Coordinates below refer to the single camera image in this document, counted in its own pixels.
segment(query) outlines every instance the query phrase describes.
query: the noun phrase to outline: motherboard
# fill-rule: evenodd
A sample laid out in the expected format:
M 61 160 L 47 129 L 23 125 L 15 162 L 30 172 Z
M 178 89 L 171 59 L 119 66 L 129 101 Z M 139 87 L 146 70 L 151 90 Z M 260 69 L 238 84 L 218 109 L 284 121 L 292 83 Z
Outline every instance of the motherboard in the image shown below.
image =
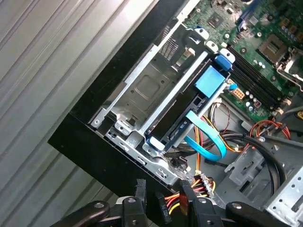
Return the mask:
M 302 92 L 303 1 L 202 0 L 185 25 L 204 28 L 236 57 L 225 99 L 253 122 L 283 114 Z

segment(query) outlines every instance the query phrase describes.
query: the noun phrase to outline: corrugated metal surface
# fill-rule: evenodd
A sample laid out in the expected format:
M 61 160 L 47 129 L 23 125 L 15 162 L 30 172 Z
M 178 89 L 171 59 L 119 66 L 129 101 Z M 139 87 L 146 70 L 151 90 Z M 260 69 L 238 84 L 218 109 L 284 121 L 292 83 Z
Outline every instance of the corrugated metal surface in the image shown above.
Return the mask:
M 116 198 L 46 141 L 155 0 L 0 0 L 0 226 Z

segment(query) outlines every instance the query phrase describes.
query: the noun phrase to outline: blue tab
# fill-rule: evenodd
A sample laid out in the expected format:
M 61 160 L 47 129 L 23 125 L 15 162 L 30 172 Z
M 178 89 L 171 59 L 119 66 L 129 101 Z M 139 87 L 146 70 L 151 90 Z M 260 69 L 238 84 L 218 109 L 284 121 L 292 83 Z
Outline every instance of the blue tab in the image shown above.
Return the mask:
M 217 146 L 217 148 L 220 151 L 220 155 L 214 155 L 210 153 L 209 151 L 205 150 L 203 147 L 198 145 L 192 138 L 189 136 L 186 136 L 184 138 L 184 141 L 191 146 L 194 150 L 199 152 L 202 156 L 204 156 L 206 159 L 212 160 L 212 161 L 218 161 L 219 159 L 223 158 L 226 154 L 226 147 L 224 145 L 224 142 L 221 140 L 219 136 L 219 132 L 217 132 L 215 129 L 213 129 L 211 126 L 206 124 L 204 121 L 202 121 L 194 112 L 189 111 L 186 115 L 186 117 L 195 125 L 197 126 L 202 132 L 204 132 Z
M 218 55 L 214 58 L 214 61 L 218 63 L 224 71 L 228 71 L 232 69 L 232 64 L 230 63 L 227 58 L 225 58 L 223 55 Z
M 236 89 L 237 88 L 237 84 L 230 84 L 229 85 L 229 90 L 230 91 L 232 91 L 232 90 L 234 90 L 234 89 Z
M 224 80 L 224 76 L 222 76 L 214 67 L 209 66 L 195 83 L 195 87 L 210 98 Z

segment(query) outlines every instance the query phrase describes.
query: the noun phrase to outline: black cable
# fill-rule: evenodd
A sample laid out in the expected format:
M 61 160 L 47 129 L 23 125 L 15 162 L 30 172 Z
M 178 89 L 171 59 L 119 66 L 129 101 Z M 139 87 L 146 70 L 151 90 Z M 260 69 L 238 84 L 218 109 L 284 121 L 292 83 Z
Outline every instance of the black cable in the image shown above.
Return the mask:
M 234 140 L 243 140 L 244 142 L 249 143 L 250 145 L 254 146 L 260 154 L 263 156 L 263 158 L 266 161 L 271 183 L 272 183 L 272 194 L 277 191 L 279 186 L 282 185 L 282 183 L 287 179 L 286 171 L 284 170 L 282 164 L 276 159 L 276 157 L 262 144 L 260 144 L 255 139 L 242 134 L 227 134 L 223 135 L 225 139 L 234 139 Z

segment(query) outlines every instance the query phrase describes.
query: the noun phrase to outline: cpu socket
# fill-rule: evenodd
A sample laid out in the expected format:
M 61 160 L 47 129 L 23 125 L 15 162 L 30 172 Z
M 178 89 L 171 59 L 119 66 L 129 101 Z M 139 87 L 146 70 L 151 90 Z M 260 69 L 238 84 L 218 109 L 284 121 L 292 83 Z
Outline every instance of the cpu socket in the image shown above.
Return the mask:
M 287 46 L 275 34 L 271 34 L 259 47 L 259 51 L 273 64 L 279 62 L 287 51 Z

